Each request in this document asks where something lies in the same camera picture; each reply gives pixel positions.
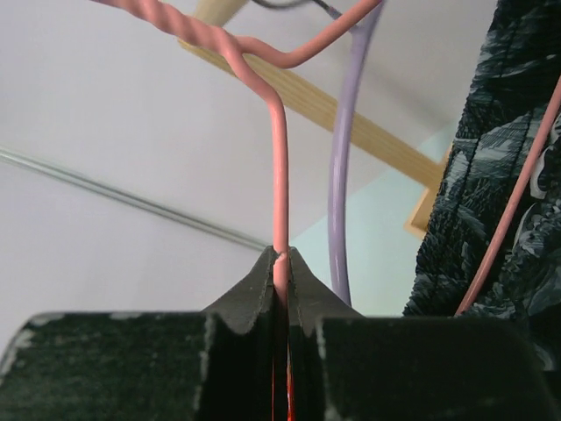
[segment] black cable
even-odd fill
[[[307,3],[315,3],[325,11],[327,11],[330,6],[324,2],[324,0],[294,0],[289,3],[272,3],[267,0],[253,0],[255,4],[258,4],[261,7],[265,7],[266,9],[272,9],[275,11],[281,11],[284,9],[294,9],[296,7],[303,6]]]

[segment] wooden stick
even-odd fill
[[[234,75],[226,60],[211,51],[186,44],[187,51],[208,63]],[[337,113],[337,100],[310,82],[288,70],[282,70],[252,55],[246,55],[249,65],[280,94],[284,104],[322,128],[332,132]],[[355,113],[351,142],[389,166],[422,185],[437,189],[442,168],[402,140],[382,129],[369,119]]]
[[[200,0],[193,18],[205,24],[224,26],[249,0]]]
[[[448,157],[450,155],[451,146],[444,154],[444,157],[440,161],[440,178],[444,170],[446,169],[446,164],[448,163]],[[424,239],[425,234],[429,228],[430,214],[432,213],[432,208],[435,206],[435,201],[437,200],[438,187],[425,189],[423,195],[417,202],[417,205],[411,212],[409,219],[403,226],[405,231],[412,233],[418,239]]]

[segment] metal rod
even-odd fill
[[[262,252],[268,246],[268,244],[240,232],[224,228],[210,221],[169,208],[163,204],[133,195],[132,193],[110,185],[96,182],[86,175],[80,175],[74,171],[56,167],[53,164],[25,156],[21,153],[9,151],[3,147],[0,147],[0,161],[8,162],[21,168],[30,169],[43,175],[48,175],[56,180],[73,184],[77,187],[97,193],[98,195],[117,200],[120,203],[128,204],[137,209],[141,209],[154,215],[158,215],[159,217],[189,226],[198,231],[206,232],[218,238],[226,239],[232,243],[251,248],[252,250]]]

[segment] pink coated wire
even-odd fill
[[[501,247],[501,243],[505,238],[507,229],[510,226],[512,217],[515,214],[516,207],[518,206],[518,203],[520,202],[520,199],[522,197],[522,193],[526,189],[528,180],[532,175],[534,166],[536,165],[536,162],[539,159],[545,145],[545,141],[547,140],[548,133],[550,132],[551,127],[555,122],[555,118],[559,111],[560,105],[561,77],[559,77],[559,80],[557,81],[557,86],[553,91],[550,103],[548,104],[547,109],[543,114],[542,122],[537,129],[536,138],[534,139],[534,143],[532,144],[532,147],[528,152],[526,161],[524,161],[524,165],[522,166],[522,170],[520,172],[520,175],[518,176],[518,180],[516,181],[516,185],[513,189],[512,195],[508,199],[507,207],[505,208],[501,216],[501,220],[497,225],[494,236],[489,243],[489,247],[487,248],[485,255],[483,256],[481,265],[479,266],[477,273],[473,277],[470,288],[465,293],[464,299],[462,300],[462,303],[459,305],[458,310],[456,311],[456,315],[463,313],[473,304],[475,298],[481,290],[481,287],[483,286],[483,282],[485,282],[487,275],[489,275],[489,270],[491,269],[494,259],[499,252],[499,248]]]
[[[273,378],[276,378],[277,373],[282,378],[283,373],[287,372],[287,294],[290,269],[288,259],[287,120],[279,94],[249,67],[242,54],[257,55],[279,68],[296,67],[319,54],[355,26],[381,0],[361,0],[311,41],[290,53],[283,53],[255,38],[235,37],[220,27],[206,25],[195,18],[183,15],[173,6],[159,0],[93,1],[128,11],[133,16],[150,22],[163,32],[222,55],[230,64],[234,74],[266,101],[273,126],[273,248],[278,254],[273,265],[273,284],[276,295],[280,299],[274,335]]]

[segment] lavender cable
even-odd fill
[[[347,305],[351,305],[351,291],[349,288],[346,254],[345,197],[349,171],[352,120],[370,41],[372,40],[373,31],[378,23],[384,3],[382,1],[363,19],[360,25],[355,26],[351,31],[351,64],[347,70],[343,90],[339,97],[335,127],[333,129],[330,192],[327,211],[331,287]],[[329,14],[333,18],[338,18],[339,16],[339,13],[334,9],[329,10]]]

